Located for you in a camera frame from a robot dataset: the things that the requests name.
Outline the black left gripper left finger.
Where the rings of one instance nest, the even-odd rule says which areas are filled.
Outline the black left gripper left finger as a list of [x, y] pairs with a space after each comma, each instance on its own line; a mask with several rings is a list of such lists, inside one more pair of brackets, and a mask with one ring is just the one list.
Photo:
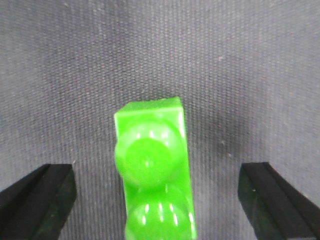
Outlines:
[[71, 164], [44, 164], [0, 193], [2, 240], [57, 240], [77, 197]]

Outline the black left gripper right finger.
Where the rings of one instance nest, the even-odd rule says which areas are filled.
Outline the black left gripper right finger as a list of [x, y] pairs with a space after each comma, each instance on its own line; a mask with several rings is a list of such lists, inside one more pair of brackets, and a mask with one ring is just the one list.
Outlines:
[[257, 239], [320, 238], [320, 208], [268, 162], [241, 165], [237, 194]]

